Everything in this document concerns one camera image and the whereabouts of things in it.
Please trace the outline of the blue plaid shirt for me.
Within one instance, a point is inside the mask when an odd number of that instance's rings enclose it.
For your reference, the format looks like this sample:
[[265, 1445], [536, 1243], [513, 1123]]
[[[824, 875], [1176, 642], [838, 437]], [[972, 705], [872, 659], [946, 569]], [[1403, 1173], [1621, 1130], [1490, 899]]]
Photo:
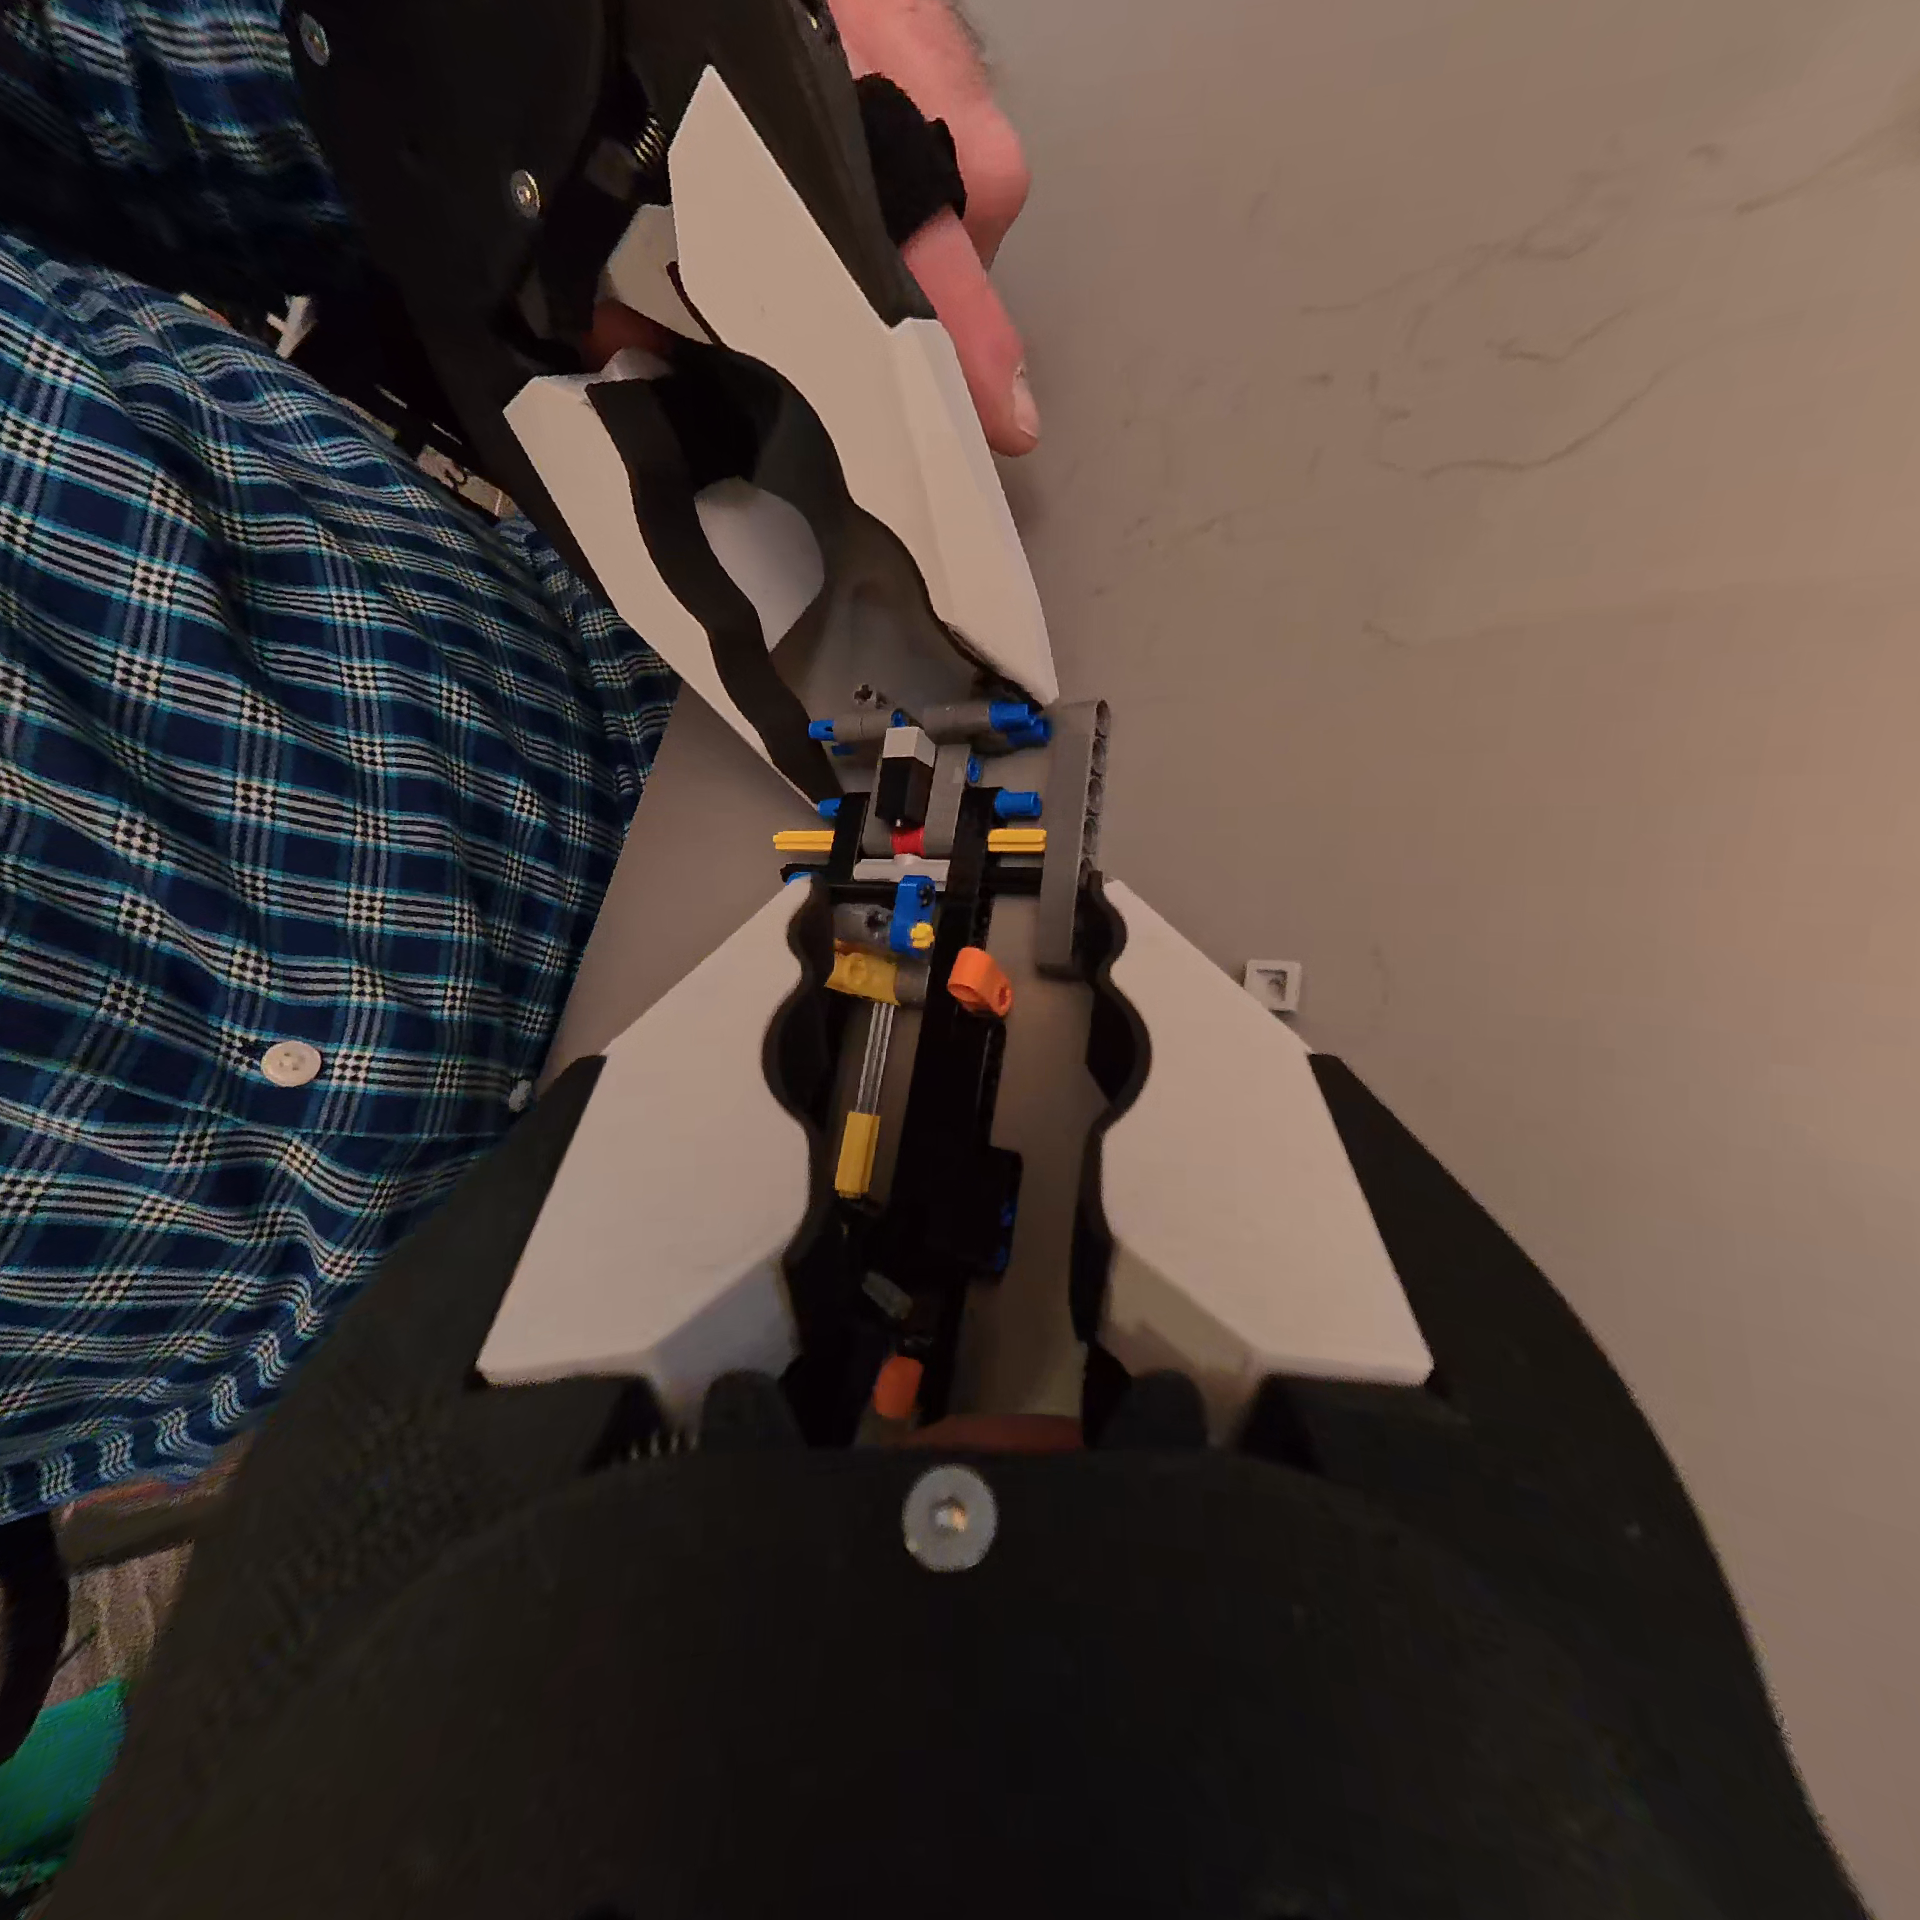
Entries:
[[286, 6], [4, 6], [4, 1523], [187, 1477], [526, 1107], [677, 685], [226, 321], [377, 279]]

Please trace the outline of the black lego model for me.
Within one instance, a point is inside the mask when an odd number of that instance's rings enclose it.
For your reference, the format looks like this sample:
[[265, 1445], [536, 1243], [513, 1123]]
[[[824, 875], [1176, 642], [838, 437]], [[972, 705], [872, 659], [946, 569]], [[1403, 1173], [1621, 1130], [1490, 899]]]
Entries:
[[942, 1419], [969, 1310], [1008, 1278], [1022, 1155], [998, 1144], [1022, 960], [1035, 936], [1049, 709], [1013, 693], [810, 718], [841, 782], [782, 832], [787, 880], [832, 901], [824, 1203], [787, 1259], [806, 1347], [782, 1392], [814, 1448]]

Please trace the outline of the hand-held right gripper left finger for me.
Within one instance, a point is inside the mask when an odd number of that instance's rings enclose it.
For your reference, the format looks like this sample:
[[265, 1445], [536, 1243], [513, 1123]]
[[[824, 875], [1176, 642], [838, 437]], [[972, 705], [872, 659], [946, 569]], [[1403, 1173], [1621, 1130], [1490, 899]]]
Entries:
[[832, 901], [790, 880], [595, 1061], [476, 1369], [642, 1382], [688, 1425], [810, 1342], [787, 1259], [826, 1195]]

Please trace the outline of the green cloth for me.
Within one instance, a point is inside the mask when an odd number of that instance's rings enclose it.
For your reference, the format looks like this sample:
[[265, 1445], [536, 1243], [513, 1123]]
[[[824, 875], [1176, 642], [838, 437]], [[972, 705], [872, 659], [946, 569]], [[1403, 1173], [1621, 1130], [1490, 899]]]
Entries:
[[58, 1872], [125, 1733], [129, 1688], [108, 1680], [46, 1709], [2, 1765], [4, 1891]]

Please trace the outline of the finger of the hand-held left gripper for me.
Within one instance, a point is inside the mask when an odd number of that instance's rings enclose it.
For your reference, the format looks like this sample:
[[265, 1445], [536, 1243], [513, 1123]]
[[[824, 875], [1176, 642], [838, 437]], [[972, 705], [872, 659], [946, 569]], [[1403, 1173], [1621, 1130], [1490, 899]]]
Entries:
[[542, 376], [506, 418], [613, 610], [806, 805], [836, 801], [774, 661], [826, 587], [802, 514], [739, 479], [693, 488], [644, 376]]
[[1038, 705], [1059, 698], [1046, 623], [954, 342], [888, 321], [710, 64], [667, 147], [680, 287], [742, 369], [774, 376], [828, 440], [852, 533], [906, 561], [904, 626], [925, 602], [950, 642]]

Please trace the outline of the grey lego beam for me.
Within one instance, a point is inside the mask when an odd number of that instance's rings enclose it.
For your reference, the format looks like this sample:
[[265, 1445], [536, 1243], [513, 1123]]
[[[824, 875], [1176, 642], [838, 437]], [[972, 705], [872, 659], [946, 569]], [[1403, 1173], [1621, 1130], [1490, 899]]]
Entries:
[[1041, 867], [1035, 969], [1043, 976], [1072, 979], [1080, 901], [1098, 867], [1114, 712], [1104, 699], [1089, 699], [1057, 705], [1046, 718], [1046, 850]]

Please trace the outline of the person's left hand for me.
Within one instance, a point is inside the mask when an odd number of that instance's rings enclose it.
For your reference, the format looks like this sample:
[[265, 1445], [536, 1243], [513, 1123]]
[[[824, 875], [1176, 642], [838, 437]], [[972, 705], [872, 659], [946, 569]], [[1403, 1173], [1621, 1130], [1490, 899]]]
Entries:
[[904, 246], [904, 261], [950, 336], [987, 443], [1022, 458], [1041, 443], [1041, 407], [993, 263], [1030, 174], [981, 41], [948, 2], [834, 2], [832, 16], [857, 75], [884, 75], [925, 120], [948, 126], [966, 211], [942, 211]]

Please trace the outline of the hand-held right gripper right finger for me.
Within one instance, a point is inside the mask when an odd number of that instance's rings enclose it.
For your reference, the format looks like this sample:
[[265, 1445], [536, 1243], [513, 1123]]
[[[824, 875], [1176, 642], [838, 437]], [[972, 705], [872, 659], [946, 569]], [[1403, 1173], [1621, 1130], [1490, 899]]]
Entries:
[[1312, 1049], [1124, 882], [1089, 886], [1082, 930], [1101, 1095], [1069, 1265], [1089, 1378], [1177, 1371], [1214, 1441], [1270, 1382], [1428, 1386]]

